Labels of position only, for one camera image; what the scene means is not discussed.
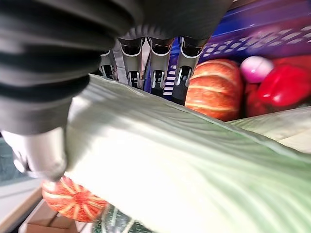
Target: purple plastic crate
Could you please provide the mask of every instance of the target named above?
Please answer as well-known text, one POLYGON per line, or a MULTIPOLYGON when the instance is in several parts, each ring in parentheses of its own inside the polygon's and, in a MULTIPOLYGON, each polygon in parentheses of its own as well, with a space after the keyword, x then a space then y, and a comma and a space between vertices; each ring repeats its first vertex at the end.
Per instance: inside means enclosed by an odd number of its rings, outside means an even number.
MULTIPOLYGON (((170 99, 179 45, 171 52, 164 97, 170 99)), ((257 0, 228 12, 199 63, 217 58, 240 62, 253 55, 279 58, 311 54, 311 1, 257 0)))

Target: pink vegetable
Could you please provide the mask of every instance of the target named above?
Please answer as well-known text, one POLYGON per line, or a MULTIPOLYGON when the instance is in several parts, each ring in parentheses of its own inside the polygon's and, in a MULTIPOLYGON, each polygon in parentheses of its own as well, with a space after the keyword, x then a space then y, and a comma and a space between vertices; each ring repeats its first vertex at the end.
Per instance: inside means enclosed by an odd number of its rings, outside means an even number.
POLYGON ((273 62, 259 56, 249 57, 241 64, 242 74, 248 83, 261 83, 273 69, 273 62))

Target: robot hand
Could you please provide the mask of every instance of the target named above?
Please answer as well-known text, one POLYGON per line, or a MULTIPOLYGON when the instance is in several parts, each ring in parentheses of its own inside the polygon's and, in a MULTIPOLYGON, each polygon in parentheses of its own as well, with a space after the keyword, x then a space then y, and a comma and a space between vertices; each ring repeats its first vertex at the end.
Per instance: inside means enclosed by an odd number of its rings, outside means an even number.
POLYGON ((121 43, 128 82, 142 88, 141 46, 151 45, 152 92, 163 93, 173 38, 181 39, 173 98, 182 103, 206 41, 233 0, 2 0, 0 129, 15 165, 32 177, 65 172, 72 98, 98 69, 117 79, 121 43))

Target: orange pumpkin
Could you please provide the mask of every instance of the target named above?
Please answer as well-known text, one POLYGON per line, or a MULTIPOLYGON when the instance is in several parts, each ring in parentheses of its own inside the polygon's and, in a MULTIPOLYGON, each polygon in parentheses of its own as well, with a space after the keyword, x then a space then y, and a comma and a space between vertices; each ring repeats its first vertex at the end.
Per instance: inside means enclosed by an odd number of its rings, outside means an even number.
POLYGON ((52 209, 79 222, 95 221, 107 206, 106 201, 65 176, 56 183, 44 181, 42 196, 52 209))
POLYGON ((185 106, 222 121, 239 117, 243 82, 236 63, 218 59, 199 64, 187 92, 185 106))

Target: small pumpkin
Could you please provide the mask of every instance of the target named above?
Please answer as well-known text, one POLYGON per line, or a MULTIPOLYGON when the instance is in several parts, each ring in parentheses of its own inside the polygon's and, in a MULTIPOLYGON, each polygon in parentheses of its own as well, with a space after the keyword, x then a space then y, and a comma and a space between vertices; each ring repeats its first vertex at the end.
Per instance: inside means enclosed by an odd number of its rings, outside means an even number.
POLYGON ((238 66, 226 59, 199 64, 190 79, 185 106, 222 121, 239 118, 243 82, 238 66))
POLYGON ((93 225, 92 233, 153 233, 139 222, 109 204, 93 225))
POLYGON ((108 204, 65 176, 55 183, 44 181, 42 196, 52 209, 79 222, 93 222, 108 204))

